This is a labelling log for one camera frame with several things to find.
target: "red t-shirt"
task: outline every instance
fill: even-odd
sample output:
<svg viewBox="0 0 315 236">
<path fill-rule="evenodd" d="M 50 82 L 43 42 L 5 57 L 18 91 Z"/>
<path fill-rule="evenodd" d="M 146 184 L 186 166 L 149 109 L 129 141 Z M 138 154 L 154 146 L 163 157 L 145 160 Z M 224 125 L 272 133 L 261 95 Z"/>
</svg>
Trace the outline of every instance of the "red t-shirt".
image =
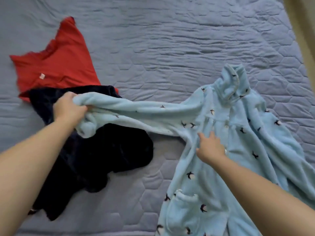
<svg viewBox="0 0 315 236">
<path fill-rule="evenodd" d="M 28 102 L 27 91 L 32 88 L 100 85 L 88 48 L 73 17 L 67 17 L 60 23 L 55 39 L 45 50 L 21 56 L 10 55 L 10 58 L 18 75 L 19 97 Z"/>
</svg>

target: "hand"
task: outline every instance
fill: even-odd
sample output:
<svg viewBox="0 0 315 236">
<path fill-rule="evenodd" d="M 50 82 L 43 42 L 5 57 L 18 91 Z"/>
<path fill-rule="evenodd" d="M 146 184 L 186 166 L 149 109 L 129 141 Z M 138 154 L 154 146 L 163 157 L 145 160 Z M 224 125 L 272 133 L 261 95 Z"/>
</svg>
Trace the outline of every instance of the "hand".
<svg viewBox="0 0 315 236">
<path fill-rule="evenodd" d="M 66 92 L 58 101 L 53 105 L 53 117 L 55 121 L 63 120 L 71 127 L 75 128 L 79 122 L 84 118 L 85 113 L 88 111 L 87 106 L 78 106 L 73 102 L 75 93 Z"/>
<path fill-rule="evenodd" d="M 215 133 L 210 132 L 209 138 L 203 133 L 198 133 L 200 138 L 200 147 L 196 149 L 197 156 L 204 163 L 211 165 L 216 159 L 225 157 L 225 148 L 220 143 L 220 139 L 215 137 Z"/>
</svg>

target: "clothing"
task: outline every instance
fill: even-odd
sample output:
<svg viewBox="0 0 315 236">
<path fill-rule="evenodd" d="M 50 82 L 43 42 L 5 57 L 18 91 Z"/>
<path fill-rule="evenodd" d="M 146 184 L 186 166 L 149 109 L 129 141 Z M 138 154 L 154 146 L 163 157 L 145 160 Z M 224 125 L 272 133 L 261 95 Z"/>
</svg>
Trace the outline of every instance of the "clothing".
<svg viewBox="0 0 315 236">
<path fill-rule="evenodd" d="M 61 21 L 55 39 L 45 50 L 10 55 L 10 58 L 18 75 L 19 97 L 28 102 L 27 91 L 32 88 L 100 85 L 89 50 L 73 17 Z"/>
<path fill-rule="evenodd" d="M 197 132 L 208 136 L 213 130 L 230 159 L 315 209 L 313 167 L 289 130 L 250 89 L 242 65 L 226 65 L 220 79 L 198 88 L 180 104 L 132 102 L 91 92 L 73 101 L 95 106 L 77 126 L 84 138 L 93 136 L 103 124 L 115 123 L 186 141 L 161 208 L 156 236 L 222 236 L 226 226 L 230 236 L 259 235 L 224 181 L 196 156 Z"/>
<path fill-rule="evenodd" d="M 31 89 L 28 91 L 31 104 L 46 125 L 53 122 L 53 104 L 67 91 L 76 94 L 93 91 L 121 98 L 112 86 Z M 106 124 L 88 139 L 74 131 L 61 149 L 33 211 L 44 209 L 47 217 L 54 220 L 78 190 L 98 192 L 106 186 L 109 172 L 144 167 L 152 158 L 153 142 L 144 130 Z"/>
</svg>

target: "shirt collar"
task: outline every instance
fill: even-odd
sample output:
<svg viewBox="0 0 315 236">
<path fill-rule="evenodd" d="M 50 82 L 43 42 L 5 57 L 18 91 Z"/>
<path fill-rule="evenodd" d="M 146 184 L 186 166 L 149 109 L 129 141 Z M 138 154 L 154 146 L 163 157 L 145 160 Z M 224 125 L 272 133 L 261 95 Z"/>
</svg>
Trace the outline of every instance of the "shirt collar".
<svg viewBox="0 0 315 236">
<path fill-rule="evenodd" d="M 249 94 L 250 84 L 243 65 L 226 64 L 221 72 L 221 78 L 215 81 L 214 87 L 218 95 L 229 102 L 237 101 Z"/>
</svg>

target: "bed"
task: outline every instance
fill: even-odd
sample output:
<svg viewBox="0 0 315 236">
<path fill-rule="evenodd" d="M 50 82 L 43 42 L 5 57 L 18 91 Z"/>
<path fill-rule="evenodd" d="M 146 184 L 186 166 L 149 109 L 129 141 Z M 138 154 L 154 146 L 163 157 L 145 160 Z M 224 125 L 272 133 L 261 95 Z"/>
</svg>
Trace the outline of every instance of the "bed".
<svg viewBox="0 0 315 236">
<path fill-rule="evenodd" d="M 100 82 L 133 101 L 179 103 L 225 63 L 243 63 L 251 88 L 315 163 L 315 99 L 281 0 L 0 0 L 0 10 L 1 151 L 43 127 L 17 97 L 9 55 L 44 49 L 73 16 Z M 17 235 L 153 236 L 184 143 L 151 138 L 147 167 L 110 174 L 101 192 L 74 195 L 53 222 L 44 212 L 27 218 Z"/>
</svg>

